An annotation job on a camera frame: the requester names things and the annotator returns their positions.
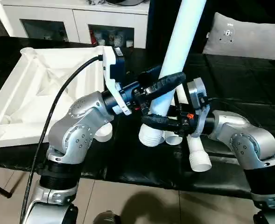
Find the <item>white plastic tray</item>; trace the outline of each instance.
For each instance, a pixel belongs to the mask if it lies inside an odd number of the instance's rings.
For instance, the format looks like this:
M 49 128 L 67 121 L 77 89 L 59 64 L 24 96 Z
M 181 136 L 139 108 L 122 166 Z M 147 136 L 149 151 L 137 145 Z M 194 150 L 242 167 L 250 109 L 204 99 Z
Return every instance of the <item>white plastic tray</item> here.
M 24 48 L 0 90 L 0 147 L 34 144 L 62 84 L 83 63 L 103 54 L 103 47 L 78 49 Z M 102 62 L 94 62 L 68 85 L 50 127 L 78 98 L 104 90 Z M 44 142 L 48 142 L 48 131 Z

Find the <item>black cable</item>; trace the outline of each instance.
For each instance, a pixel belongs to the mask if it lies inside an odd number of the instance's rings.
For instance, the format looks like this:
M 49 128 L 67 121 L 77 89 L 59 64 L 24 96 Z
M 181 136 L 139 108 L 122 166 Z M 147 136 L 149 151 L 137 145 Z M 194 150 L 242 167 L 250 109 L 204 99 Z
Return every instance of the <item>black cable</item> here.
M 30 191 L 30 186 L 31 186 L 31 182 L 33 180 L 33 175 L 34 175 L 34 172 L 35 172 L 35 163 L 36 163 L 36 159 L 38 157 L 38 154 L 39 154 L 39 151 L 40 151 L 40 148 L 41 148 L 41 144 L 43 143 L 43 140 L 44 140 L 44 137 L 45 137 L 45 134 L 46 134 L 46 131 L 48 129 L 48 126 L 49 126 L 49 123 L 50 123 L 50 120 L 51 120 L 51 117 L 52 117 L 52 114 L 53 114 L 53 111 L 56 107 L 56 104 L 59 100 L 59 98 L 61 97 L 63 91 L 65 90 L 65 88 L 69 85 L 69 83 L 85 68 L 87 67 L 88 65 L 90 65 L 91 63 L 95 62 L 95 61 L 102 61 L 103 60 L 103 56 L 102 55 L 99 55 L 97 57 L 93 57 L 92 59 L 88 60 L 86 63 L 84 63 L 83 65 L 81 65 L 69 78 L 68 80 L 63 84 L 63 86 L 61 87 L 61 89 L 58 91 L 58 94 L 56 95 L 54 101 L 53 101 L 53 104 L 51 106 L 51 109 L 49 111 L 49 114 L 48 114 L 48 117 L 46 119 L 46 122 L 45 122 L 45 125 L 44 125 L 44 128 L 43 128 L 43 131 L 42 131 L 42 134 L 41 134 L 41 137 L 40 137 L 40 140 L 39 140 L 39 144 L 36 148 L 36 152 L 35 152 L 35 156 L 34 156 L 34 159 L 33 159 L 33 163 L 32 163 L 32 166 L 31 166 L 31 170 L 30 170 L 30 173 L 29 173 L 29 177 L 28 177 L 28 182 L 27 182 L 27 186 L 26 186 L 26 190 L 25 190 L 25 195 L 24 195 L 24 199 L 23 199 L 23 204 L 22 204 L 22 210 L 21 210 L 21 216 L 20 216 L 20 224 L 22 224 L 23 222 L 23 219 L 25 217 L 25 211 L 26 211 L 26 206 L 27 206 L 27 201 L 28 201 L 28 196 L 29 196 L 29 191 Z

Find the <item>white cabinet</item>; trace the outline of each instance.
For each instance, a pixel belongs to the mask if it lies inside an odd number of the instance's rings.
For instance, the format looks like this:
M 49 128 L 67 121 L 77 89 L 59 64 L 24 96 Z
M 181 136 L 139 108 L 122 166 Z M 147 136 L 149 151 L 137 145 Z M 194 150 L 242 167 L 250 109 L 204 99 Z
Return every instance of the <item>white cabinet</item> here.
M 86 0 L 1 0 L 11 36 L 145 48 L 150 0 L 136 6 Z
M 147 40 L 148 16 L 142 14 L 111 13 L 99 11 L 74 10 L 75 22 L 81 43 L 91 42 L 91 30 L 93 32 L 102 32 L 103 35 L 109 35 L 109 32 L 118 32 L 125 40 L 134 41 L 135 48 L 145 48 Z
M 79 42 L 72 9 L 3 6 L 13 36 Z

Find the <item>glass cabinet door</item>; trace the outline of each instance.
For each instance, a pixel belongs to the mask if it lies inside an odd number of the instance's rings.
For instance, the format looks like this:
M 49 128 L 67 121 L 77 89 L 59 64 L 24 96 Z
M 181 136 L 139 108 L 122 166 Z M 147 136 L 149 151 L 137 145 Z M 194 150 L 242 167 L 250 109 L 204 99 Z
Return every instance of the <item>glass cabinet door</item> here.
M 12 36 L 79 42 L 72 9 L 3 6 Z
M 148 16 L 73 10 L 81 43 L 146 48 Z
M 66 29 L 61 21 L 20 19 L 29 38 L 69 41 Z
M 94 45 L 113 47 L 134 47 L 134 28 L 88 25 L 91 42 Z

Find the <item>white pipe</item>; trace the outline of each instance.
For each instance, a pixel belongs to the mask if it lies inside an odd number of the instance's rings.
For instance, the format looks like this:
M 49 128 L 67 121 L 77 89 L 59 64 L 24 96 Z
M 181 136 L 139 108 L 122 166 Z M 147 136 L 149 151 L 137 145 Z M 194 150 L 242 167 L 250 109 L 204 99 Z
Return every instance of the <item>white pipe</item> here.
M 180 103 L 188 104 L 183 85 L 179 85 L 176 88 L 176 94 Z M 187 143 L 190 152 L 189 162 L 191 169 L 195 172 L 204 172 L 211 169 L 212 164 L 209 155 L 205 152 L 200 137 L 193 138 L 188 135 Z
M 159 78 L 183 71 L 205 3 L 206 0 L 182 0 Z M 153 100 L 151 112 L 166 116 L 174 93 L 175 90 Z M 162 135 L 163 131 L 143 124 L 139 139 L 144 145 L 153 147 L 161 142 Z
M 173 106 L 176 105 L 174 98 L 172 99 L 170 105 L 173 105 Z M 183 141 L 183 138 L 175 134 L 174 132 L 165 131 L 164 135 L 165 135 L 165 142 L 171 146 L 179 145 Z
M 209 155 L 204 151 L 200 137 L 193 138 L 188 135 L 187 142 L 190 151 L 189 161 L 191 169 L 195 172 L 204 172 L 211 169 L 212 164 Z

